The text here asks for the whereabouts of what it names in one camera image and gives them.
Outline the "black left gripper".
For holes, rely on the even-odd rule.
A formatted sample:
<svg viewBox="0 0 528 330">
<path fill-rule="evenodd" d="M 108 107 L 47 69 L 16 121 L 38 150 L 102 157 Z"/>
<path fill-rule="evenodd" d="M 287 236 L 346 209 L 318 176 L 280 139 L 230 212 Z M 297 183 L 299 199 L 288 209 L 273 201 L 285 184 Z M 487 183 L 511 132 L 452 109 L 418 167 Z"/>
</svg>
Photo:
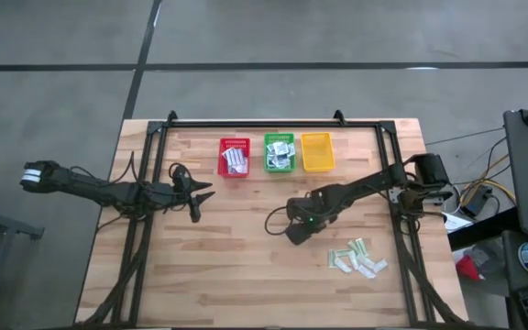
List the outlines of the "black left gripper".
<svg viewBox="0 0 528 330">
<path fill-rule="evenodd" d="M 193 179 L 190 171 L 183 164 L 171 164 L 169 166 L 169 177 L 172 180 L 172 193 L 170 194 L 170 199 L 165 204 L 166 207 L 184 207 L 188 205 L 192 197 L 191 192 L 212 186 L 210 182 L 196 181 Z M 197 194 L 195 196 L 195 202 L 197 205 L 200 205 L 214 194 L 215 192 Z"/>
</svg>

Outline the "red plastic basket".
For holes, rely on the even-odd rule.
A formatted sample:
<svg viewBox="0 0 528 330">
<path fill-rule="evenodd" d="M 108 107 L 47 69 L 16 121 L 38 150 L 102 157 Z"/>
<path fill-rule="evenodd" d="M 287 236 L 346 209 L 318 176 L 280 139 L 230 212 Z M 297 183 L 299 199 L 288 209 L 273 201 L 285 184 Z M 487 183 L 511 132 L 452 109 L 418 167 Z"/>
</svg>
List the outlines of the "red plastic basket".
<svg viewBox="0 0 528 330">
<path fill-rule="evenodd" d="M 244 137 L 223 137 L 219 142 L 219 152 L 218 152 L 218 174 L 221 175 L 221 167 L 226 162 L 226 159 L 222 156 L 222 153 L 229 148 L 243 149 L 244 156 L 246 157 L 246 162 L 248 163 L 248 173 L 249 173 L 249 156 L 250 156 L 250 140 Z M 222 176 L 224 178 L 245 178 L 248 174 L 232 174 L 227 176 Z"/>
</svg>

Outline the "yellow plastic basket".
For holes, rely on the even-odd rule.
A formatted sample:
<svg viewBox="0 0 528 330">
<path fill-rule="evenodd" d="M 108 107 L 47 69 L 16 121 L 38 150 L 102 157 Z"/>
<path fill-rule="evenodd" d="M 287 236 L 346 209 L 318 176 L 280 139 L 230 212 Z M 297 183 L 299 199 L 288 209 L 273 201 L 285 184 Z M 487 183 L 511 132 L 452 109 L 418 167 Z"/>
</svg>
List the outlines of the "yellow plastic basket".
<svg viewBox="0 0 528 330">
<path fill-rule="evenodd" d="M 307 172 L 327 172 L 335 167 L 329 132 L 302 133 L 302 165 Z"/>
</svg>

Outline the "green plastic basket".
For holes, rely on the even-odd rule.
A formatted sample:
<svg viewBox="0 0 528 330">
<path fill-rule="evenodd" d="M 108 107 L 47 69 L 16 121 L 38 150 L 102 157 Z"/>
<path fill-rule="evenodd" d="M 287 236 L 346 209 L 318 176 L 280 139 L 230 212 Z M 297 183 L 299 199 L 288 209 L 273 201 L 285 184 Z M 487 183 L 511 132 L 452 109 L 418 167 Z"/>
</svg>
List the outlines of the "green plastic basket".
<svg viewBox="0 0 528 330">
<path fill-rule="evenodd" d="M 291 156 L 291 166 L 287 167 L 285 169 L 278 169 L 278 170 L 269 170 L 268 169 L 268 163 L 267 160 L 272 159 L 267 157 L 267 145 L 272 145 L 276 141 L 284 141 L 287 144 L 294 143 L 294 134 L 293 133 L 267 133 L 264 136 L 264 165 L 265 165 L 265 171 L 267 172 L 292 172 L 296 168 L 296 148 L 295 148 L 295 155 Z"/>
</svg>

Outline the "white paper sheet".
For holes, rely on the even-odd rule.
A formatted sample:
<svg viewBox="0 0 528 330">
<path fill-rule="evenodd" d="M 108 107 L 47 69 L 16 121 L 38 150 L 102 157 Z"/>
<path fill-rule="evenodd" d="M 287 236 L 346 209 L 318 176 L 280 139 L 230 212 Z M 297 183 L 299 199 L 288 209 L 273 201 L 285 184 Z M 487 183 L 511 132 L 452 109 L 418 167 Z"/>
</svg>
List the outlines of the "white paper sheet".
<svg viewBox="0 0 528 330">
<path fill-rule="evenodd" d="M 456 216 L 454 214 L 444 213 L 445 229 L 448 234 L 453 233 L 461 228 L 472 226 L 473 223 L 465 218 Z"/>
</svg>

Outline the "black power adapter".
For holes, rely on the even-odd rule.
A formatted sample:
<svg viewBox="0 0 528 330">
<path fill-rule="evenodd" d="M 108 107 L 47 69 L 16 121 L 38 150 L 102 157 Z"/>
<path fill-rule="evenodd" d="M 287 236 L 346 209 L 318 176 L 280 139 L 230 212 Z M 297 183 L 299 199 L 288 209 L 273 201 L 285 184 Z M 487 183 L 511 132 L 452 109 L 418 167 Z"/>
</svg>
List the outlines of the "black power adapter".
<svg viewBox="0 0 528 330">
<path fill-rule="evenodd" d="M 469 192 L 460 206 L 463 215 L 475 218 L 483 210 L 489 198 L 493 195 L 493 189 L 487 185 L 479 185 Z"/>
</svg>

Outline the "red bag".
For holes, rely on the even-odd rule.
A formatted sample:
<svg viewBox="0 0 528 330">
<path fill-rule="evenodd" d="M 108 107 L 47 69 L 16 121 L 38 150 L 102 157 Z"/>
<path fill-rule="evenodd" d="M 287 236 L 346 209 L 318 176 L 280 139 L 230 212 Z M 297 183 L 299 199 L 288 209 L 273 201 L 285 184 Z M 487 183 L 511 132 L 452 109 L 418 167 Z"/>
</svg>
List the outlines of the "red bag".
<svg viewBox="0 0 528 330">
<path fill-rule="evenodd" d="M 473 281 L 483 281 L 484 276 L 479 273 L 479 270 L 470 256 L 463 256 L 456 263 L 456 271 L 459 275 L 462 275 Z"/>
</svg>

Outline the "black metal table frame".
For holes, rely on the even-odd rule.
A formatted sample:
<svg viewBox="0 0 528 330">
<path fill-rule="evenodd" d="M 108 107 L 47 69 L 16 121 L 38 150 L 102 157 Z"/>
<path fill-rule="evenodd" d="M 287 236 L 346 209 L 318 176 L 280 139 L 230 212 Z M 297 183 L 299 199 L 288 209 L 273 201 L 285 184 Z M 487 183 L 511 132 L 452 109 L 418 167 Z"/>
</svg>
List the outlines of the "black metal table frame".
<svg viewBox="0 0 528 330">
<path fill-rule="evenodd" d="M 302 133 L 329 132 L 335 167 L 303 168 Z M 267 172 L 264 136 L 293 133 L 296 168 Z M 218 174 L 221 138 L 250 140 L 249 174 Z M 187 211 L 127 220 L 100 215 L 75 315 L 77 330 L 191 328 L 424 328 L 464 326 L 467 313 L 442 219 L 428 210 L 412 222 L 388 192 L 355 202 L 300 246 L 284 235 L 291 197 L 329 183 L 348 183 L 424 151 L 414 119 L 127 120 L 110 175 L 168 182 L 184 164 L 214 192 L 193 223 Z M 374 263 L 368 279 L 328 267 L 328 251 L 362 238 Z"/>
</svg>

